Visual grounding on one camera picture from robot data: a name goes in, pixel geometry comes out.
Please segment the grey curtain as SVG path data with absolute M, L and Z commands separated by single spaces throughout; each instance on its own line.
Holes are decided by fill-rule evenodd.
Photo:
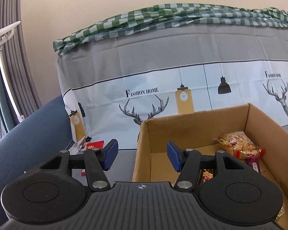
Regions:
M 0 29 L 21 21 L 21 0 L 0 0 Z M 41 107 L 26 54 L 22 24 L 1 47 L 6 88 L 18 119 L 25 119 Z

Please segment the clear bag of biscuits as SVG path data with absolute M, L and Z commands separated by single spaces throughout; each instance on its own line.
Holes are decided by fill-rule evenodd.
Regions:
M 236 150 L 256 149 L 254 143 L 247 137 L 243 131 L 227 133 L 217 138 L 223 149 L 233 156 Z

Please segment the cardboard box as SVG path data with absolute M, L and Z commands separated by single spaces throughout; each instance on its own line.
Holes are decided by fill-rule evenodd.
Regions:
M 261 174 L 282 189 L 285 213 L 278 223 L 288 229 L 288 126 L 279 126 L 252 104 L 142 122 L 132 180 L 174 183 L 178 173 L 167 158 L 168 141 L 181 149 L 213 155 L 222 149 L 217 138 L 236 131 L 243 131 L 256 146 L 265 149 L 260 161 Z

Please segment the green checkered cloth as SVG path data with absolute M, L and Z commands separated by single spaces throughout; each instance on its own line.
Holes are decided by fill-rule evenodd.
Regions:
M 288 29 L 288 11 L 268 7 L 245 9 L 225 5 L 160 4 L 119 14 L 53 41 L 59 56 L 88 42 L 189 24 L 229 24 Z

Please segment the deer print sofa cover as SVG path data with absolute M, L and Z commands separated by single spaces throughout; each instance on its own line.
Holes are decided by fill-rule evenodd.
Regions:
M 137 150 L 142 122 L 247 104 L 288 126 L 288 29 L 154 30 L 77 46 L 56 68 L 75 141 Z

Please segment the red gold candy packet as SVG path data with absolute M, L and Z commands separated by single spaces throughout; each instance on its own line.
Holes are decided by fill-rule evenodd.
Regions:
M 238 159 L 246 158 L 262 158 L 265 154 L 265 149 L 247 149 L 247 150 L 236 150 L 233 156 Z

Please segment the red spicy snack packet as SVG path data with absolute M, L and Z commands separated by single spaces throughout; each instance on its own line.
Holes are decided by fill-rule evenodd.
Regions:
M 90 150 L 90 149 L 102 149 L 103 146 L 104 146 L 104 141 L 92 142 L 92 138 L 88 136 L 81 142 L 77 150 L 79 152 L 83 152 L 83 151 Z

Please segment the plain red snack packet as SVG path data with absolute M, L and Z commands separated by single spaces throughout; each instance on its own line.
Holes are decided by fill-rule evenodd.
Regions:
M 86 175 L 85 169 L 83 169 L 83 170 L 81 171 L 81 175 L 82 175 L 82 176 L 85 176 L 85 175 Z

